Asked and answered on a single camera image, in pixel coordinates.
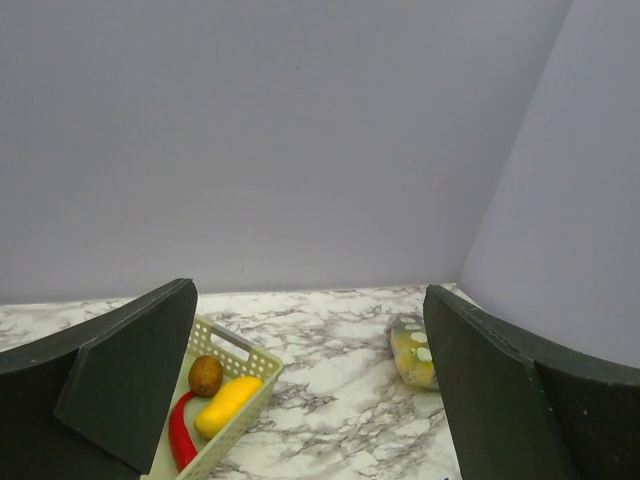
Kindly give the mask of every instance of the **red chili pepper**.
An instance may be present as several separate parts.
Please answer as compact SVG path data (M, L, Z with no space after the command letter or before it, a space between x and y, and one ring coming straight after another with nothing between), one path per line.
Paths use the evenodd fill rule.
M179 472L184 470L198 454L184 424L184 407L193 397L195 394L192 391L185 393L175 404L169 416L169 444Z

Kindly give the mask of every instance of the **green plastic basket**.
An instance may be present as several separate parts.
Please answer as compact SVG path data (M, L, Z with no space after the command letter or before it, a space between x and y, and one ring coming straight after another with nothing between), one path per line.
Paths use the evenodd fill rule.
M222 341L233 345L237 354L225 349L221 345ZM176 389L173 393L171 408L189 390L187 381L189 369L193 361L200 355L211 355L220 360L225 369L225 380L252 375L261 378L264 384L235 418L209 441L202 439L197 434L193 428L193 420L209 403L210 399L194 398L191 400L185 409L185 424L198 449L198 455L187 468L178 473L171 456L167 423L165 423L151 472L149 475L141 477L144 480L205 480L209 478L218 462L267 407L271 400L273 387L283 369L282 360L275 355L226 328L214 325L209 318L196 315Z

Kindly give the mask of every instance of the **basket handle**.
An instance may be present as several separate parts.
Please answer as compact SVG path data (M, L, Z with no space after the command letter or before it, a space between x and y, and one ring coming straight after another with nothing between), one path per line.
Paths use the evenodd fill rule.
M251 352L251 350L253 349L252 342L250 342L245 338L242 338L237 333L233 333L231 330L227 330L226 328L221 327L220 325L214 324L211 327L211 331L215 333L217 336L219 336L220 338L222 338L223 340L226 340L227 342L232 343L236 347L239 347L246 352Z

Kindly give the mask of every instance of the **plastic bag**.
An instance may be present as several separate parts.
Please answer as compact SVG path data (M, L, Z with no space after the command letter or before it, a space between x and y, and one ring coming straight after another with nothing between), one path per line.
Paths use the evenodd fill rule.
M409 385L438 390L422 317L396 315L387 325L386 334L402 379Z

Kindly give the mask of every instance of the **white marble surface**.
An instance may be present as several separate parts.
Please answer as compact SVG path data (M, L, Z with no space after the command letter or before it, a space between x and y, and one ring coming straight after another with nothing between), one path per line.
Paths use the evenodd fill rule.
M442 400L399 379L389 318L421 313L425 287L202 295L198 312L280 356L269 408L213 472L220 480L459 478ZM0 307L0 351L126 299Z

